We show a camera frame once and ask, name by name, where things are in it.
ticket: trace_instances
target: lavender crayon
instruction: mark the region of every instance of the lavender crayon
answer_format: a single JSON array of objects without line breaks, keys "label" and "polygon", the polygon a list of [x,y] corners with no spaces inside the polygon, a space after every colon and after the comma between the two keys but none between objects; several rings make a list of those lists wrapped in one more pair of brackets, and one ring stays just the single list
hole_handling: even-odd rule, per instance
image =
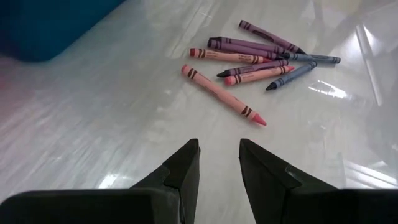
[{"label": "lavender crayon", "polygon": [[212,48],[212,49],[218,49],[218,50],[225,50],[228,52],[235,52],[235,53],[241,53],[241,54],[248,54],[248,55],[257,55],[257,56],[263,56],[268,59],[281,59],[278,57],[277,54],[273,52],[268,52],[265,50],[258,50],[258,49],[252,49],[250,47],[243,47],[240,45],[234,45],[234,44],[228,44],[228,43],[222,43],[217,40],[209,40],[207,42],[207,47]]},{"label": "lavender crayon", "polygon": [[210,37],[209,40],[217,40],[222,43],[235,44],[235,45],[240,45],[243,47],[250,47],[250,48],[258,49],[258,50],[266,50],[266,51],[277,53],[277,54],[287,52],[283,47],[267,45],[267,44],[259,44],[259,43],[254,43],[254,42],[250,42],[250,41],[232,39],[232,38],[227,38],[227,37]]},{"label": "lavender crayon", "polygon": [[217,77],[225,78],[231,75],[239,75],[248,72],[260,71],[268,68],[282,67],[288,64],[289,62],[287,60],[276,60],[273,62],[261,63],[257,65],[250,65],[240,68],[231,68],[217,74]]},{"label": "lavender crayon", "polygon": [[294,44],[292,44],[274,34],[271,34],[270,32],[267,32],[267,31],[261,29],[260,27],[256,27],[255,25],[253,25],[249,22],[242,20],[239,23],[239,27],[243,28],[249,32],[252,32],[253,34],[256,34],[272,43],[275,43],[293,53],[305,54],[305,52],[300,47],[297,47],[296,45],[294,45]]}]

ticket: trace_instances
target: blue crayon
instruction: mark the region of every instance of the blue crayon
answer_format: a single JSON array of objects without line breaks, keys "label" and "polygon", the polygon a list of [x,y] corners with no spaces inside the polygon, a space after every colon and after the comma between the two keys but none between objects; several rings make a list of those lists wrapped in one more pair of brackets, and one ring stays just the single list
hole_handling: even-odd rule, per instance
[{"label": "blue crayon", "polygon": [[324,56],[324,55],[309,55],[309,54],[295,54],[295,53],[283,53],[279,54],[280,57],[286,60],[298,60],[306,62],[321,62],[321,63],[340,63],[339,57]]},{"label": "blue crayon", "polygon": [[275,80],[271,84],[269,84],[269,86],[267,87],[267,91],[275,90],[275,89],[281,87],[282,85],[289,83],[293,79],[300,77],[300,76],[306,74],[307,72],[313,70],[313,68],[315,68],[317,65],[318,65],[318,63],[316,63],[316,62],[310,62],[310,63],[303,65],[300,68],[294,70],[293,72],[285,74],[281,78],[278,78],[277,80]]}]

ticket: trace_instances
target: glossy floor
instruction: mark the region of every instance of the glossy floor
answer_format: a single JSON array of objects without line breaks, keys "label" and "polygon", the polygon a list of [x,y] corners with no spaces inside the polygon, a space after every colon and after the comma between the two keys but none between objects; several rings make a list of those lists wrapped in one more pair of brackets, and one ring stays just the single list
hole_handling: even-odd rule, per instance
[{"label": "glossy floor", "polygon": [[[263,42],[245,19],[308,53],[341,57],[281,89],[228,90],[251,124],[180,76],[213,36]],[[127,0],[46,63],[0,58],[0,199],[32,189],[129,187],[198,138],[196,223],[254,223],[239,168],[249,138],[337,187],[397,187],[398,2]]]}]

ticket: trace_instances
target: crayon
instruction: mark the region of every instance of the crayon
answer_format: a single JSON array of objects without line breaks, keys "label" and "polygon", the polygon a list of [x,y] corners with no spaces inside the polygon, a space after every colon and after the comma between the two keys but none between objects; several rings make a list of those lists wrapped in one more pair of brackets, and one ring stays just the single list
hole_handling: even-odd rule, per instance
[{"label": "crayon", "polygon": [[202,86],[204,89],[208,90],[210,93],[214,94],[219,100],[232,107],[235,111],[245,116],[247,119],[262,124],[264,126],[267,123],[260,117],[260,115],[255,112],[250,107],[246,106],[244,103],[240,102],[233,95],[228,93],[219,85],[214,84],[212,81],[204,77],[201,73],[195,69],[184,65],[181,68],[182,76],[188,77],[193,80],[198,85]]},{"label": "crayon", "polygon": [[249,72],[242,75],[232,75],[224,79],[225,85],[236,85],[239,83],[246,83],[251,81],[260,80],[263,78],[274,77],[277,75],[285,74],[293,70],[293,66],[282,66],[271,69],[260,70],[256,72]]},{"label": "crayon", "polygon": [[275,68],[275,67],[281,67],[288,65],[289,62],[287,60],[276,60],[273,62],[267,62],[267,63],[262,63],[262,64],[257,64],[257,65],[249,65],[245,67],[240,67],[240,68],[231,68],[228,70],[225,70],[219,74],[217,74],[217,77],[228,77],[230,75],[239,75],[243,73],[248,73],[248,72],[255,72],[255,71],[260,71],[268,68]]},{"label": "crayon", "polygon": [[221,41],[222,43],[229,43],[229,44],[235,44],[235,45],[240,45],[240,46],[244,46],[244,47],[250,47],[250,48],[258,49],[258,50],[266,50],[266,51],[277,53],[277,54],[287,52],[283,47],[267,45],[267,44],[259,44],[259,43],[245,41],[245,40],[238,40],[238,39],[232,39],[232,38],[227,38],[227,37],[210,37],[209,39]]},{"label": "crayon", "polygon": [[298,60],[306,62],[322,62],[322,63],[340,63],[339,57],[324,56],[324,55],[309,55],[309,54],[295,54],[295,53],[284,53],[280,54],[282,58],[286,60]]},{"label": "crayon", "polygon": [[281,87],[282,85],[289,83],[293,79],[298,78],[298,77],[306,74],[307,72],[313,70],[313,68],[315,68],[317,65],[318,65],[317,62],[310,62],[310,63],[303,65],[300,68],[294,70],[293,72],[285,74],[284,76],[278,78],[277,80],[275,80],[271,84],[269,84],[269,86],[267,87],[267,91],[275,90],[275,89]]},{"label": "crayon", "polygon": [[190,56],[195,58],[208,58],[215,60],[224,60],[227,62],[242,62],[242,63],[251,63],[251,64],[271,61],[269,59],[257,55],[215,52],[213,50],[205,50],[205,49],[190,49]]},{"label": "crayon", "polygon": [[275,54],[273,52],[252,49],[250,47],[243,47],[243,46],[235,45],[235,44],[222,43],[217,40],[209,40],[207,42],[207,47],[212,48],[212,49],[225,50],[228,52],[235,52],[235,53],[242,53],[242,54],[249,54],[249,55],[258,55],[258,56],[263,56],[265,58],[269,58],[272,60],[281,59],[280,57],[278,57],[277,54]]},{"label": "crayon", "polygon": [[300,47],[297,47],[296,45],[294,45],[294,44],[292,44],[274,34],[271,34],[270,32],[267,32],[267,31],[261,29],[260,27],[256,27],[255,25],[253,25],[249,22],[242,20],[239,23],[239,27],[243,28],[249,32],[252,32],[253,34],[258,35],[258,36],[268,40],[269,42],[275,43],[293,53],[305,54],[305,52]]}]

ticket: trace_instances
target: peach crayon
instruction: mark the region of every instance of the peach crayon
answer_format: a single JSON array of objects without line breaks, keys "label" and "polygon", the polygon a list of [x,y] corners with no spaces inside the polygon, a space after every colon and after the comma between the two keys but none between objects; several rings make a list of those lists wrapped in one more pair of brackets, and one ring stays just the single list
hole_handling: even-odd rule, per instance
[{"label": "peach crayon", "polygon": [[256,72],[249,72],[240,75],[232,75],[224,79],[225,85],[237,85],[239,83],[252,82],[263,78],[274,77],[285,74],[293,70],[293,66],[282,66],[271,69],[260,70]]}]

